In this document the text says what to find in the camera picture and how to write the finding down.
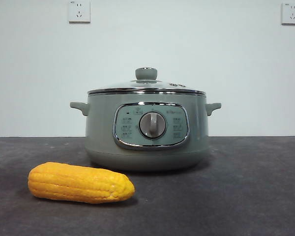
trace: stainless steel rim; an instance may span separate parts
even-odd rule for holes
[[[182,91],[181,89],[179,90],[168,90],[165,89],[162,91],[161,89],[159,90],[116,90],[116,91],[110,91],[110,92],[96,92],[96,93],[91,93],[91,91],[88,92],[89,96],[96,96],[96,95],[116,95],[116,94],[172,94],[172,95],[188,95],[188,96],[202,96],[202,97],[207,97],[205,92],[198,91],[199,93],[195,92],[185,92]]]

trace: wall outlet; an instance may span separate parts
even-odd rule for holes
[[[295,2],[282,3],[281,24],[295,25]]]
[[[68,15],[70,23],[90,23],[90,1],[70,1]]]

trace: silver knob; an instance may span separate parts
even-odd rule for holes
[[[136,69],[137,80],[156,80],[157,69],[151,67],[142,67]]]
[[[140,120],[141,132],[149,138],[160,137],[164,133],[165,128],[164,118],[156,112],[147,113]]]

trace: yellow corn cob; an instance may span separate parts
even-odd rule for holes
[[[132,182],[123,174],[56,162],[32,169],[28,186],[38,198],[92,204],[124,201],[134,194]]]

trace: pot handle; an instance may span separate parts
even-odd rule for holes
[[[210,103],[206,104],[206,114],[207,116],[211,116],[212,112],[216,109],[220,109],[222,107],[222,104],[220,102],[217,103]]]
[[[83,102],[70,102],[70,107],[79,109],[84,116],[89,114],[89,104]]]

